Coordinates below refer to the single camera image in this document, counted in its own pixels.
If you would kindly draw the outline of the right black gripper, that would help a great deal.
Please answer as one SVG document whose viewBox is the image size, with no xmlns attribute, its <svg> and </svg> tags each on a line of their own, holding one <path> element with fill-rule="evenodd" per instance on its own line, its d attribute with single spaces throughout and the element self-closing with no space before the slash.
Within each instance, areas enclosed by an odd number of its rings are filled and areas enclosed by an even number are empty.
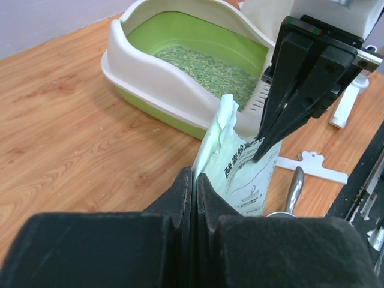
<svg viewBox="0 0 384 288">
<path fill-rule="evenodd" d="M 277 142 L 319 118 L 362 71 L 374 72 L 383 57 L 363 39 L 308 15 L 287 16 L 263 80 L 270 84 L 253 157 L 258 162 Z"/>
</svg>

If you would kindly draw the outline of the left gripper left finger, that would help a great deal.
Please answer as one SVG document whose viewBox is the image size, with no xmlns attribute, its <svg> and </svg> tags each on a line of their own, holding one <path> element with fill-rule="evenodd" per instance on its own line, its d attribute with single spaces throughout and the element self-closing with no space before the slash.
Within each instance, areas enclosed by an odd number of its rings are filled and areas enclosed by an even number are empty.
<svg viewBox="0 0 384 288">
<path fill-rule="evenodd" d="M 192 171 L 141 212 L 31 216 L 1 266 L 2 287 L 189 287 Z"/>
</svg>

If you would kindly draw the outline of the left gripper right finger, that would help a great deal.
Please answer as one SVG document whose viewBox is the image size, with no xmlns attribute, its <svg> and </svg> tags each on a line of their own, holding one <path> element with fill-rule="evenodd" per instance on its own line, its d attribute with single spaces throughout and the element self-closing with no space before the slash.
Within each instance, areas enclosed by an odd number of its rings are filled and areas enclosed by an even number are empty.
<svg viewBox="0 0 384 288">
<path fill-rule="evenodd" d="M 366 243 L 337 217 L 244 217 L 201 174 L 198 287 L 380 287 Z"/>
</svg>

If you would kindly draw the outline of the green cat litter bag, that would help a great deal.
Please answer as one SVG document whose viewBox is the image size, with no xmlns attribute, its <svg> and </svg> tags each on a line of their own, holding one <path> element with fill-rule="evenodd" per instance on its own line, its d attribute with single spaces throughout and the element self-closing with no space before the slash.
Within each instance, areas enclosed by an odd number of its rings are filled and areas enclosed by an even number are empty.
<svg viewBox="0 0 384 288">
<path fill-rule="evenodd" d="M 243 216 L 260 216 L 280 153 L 275 144 L 258 162 L 253 157 L 261 140 L 241 139 L 235 132 L 238 104 L 224 94 L 192 166 L 193 191 L 204 173 L 214 191 Z"/>
</svg>

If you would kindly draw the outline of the metal litter scoop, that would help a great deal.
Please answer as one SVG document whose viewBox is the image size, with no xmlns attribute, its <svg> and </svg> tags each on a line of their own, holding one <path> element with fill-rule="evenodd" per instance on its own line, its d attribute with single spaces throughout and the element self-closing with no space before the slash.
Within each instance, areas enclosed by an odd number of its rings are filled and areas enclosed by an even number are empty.
<svg viewBox="0 0 384 288">
<path fill-rule="evenodd" d="M 302 167 L 295 168 L 289 189 L 280 210 L 269 213 L 266 217 L 296 218 L 295 207 L 304 187 L 304 171 Z"/>
</svg>

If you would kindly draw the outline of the white plastic bag clip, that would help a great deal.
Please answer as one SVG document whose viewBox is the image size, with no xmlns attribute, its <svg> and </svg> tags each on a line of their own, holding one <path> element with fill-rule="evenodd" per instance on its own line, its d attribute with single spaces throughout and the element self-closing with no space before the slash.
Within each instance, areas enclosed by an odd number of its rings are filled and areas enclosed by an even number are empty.
<svg viewBox="0 0 384 288">
<path fill-rule="evenodd" d="M 298 154 L 297 160 L 279 156 L 277 158 L 276 166 L 292 171 L 297 167 L 301 167 L 306 175 L 346 185 L 348 182 L 348 175 L 337 170 L 323 167 L 324 160 L 324 156 L 314 151 L 303 151 Z"/>
</svg>

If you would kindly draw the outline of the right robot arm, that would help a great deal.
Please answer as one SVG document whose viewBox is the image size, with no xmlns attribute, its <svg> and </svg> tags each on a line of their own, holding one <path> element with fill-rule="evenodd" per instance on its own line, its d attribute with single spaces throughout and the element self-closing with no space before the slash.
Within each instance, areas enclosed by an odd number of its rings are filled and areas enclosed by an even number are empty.
<svg viewBox="0 0 384 288">
<path fill-rule="evenodd" d="M 309 119 L 321 117 L 359 73 L 380 66 L 382 56 L 363 44 L 382 14 L 382 1 L 293 3 L 262 76 L 270 89 L 254 161 Z"/>
</svg>

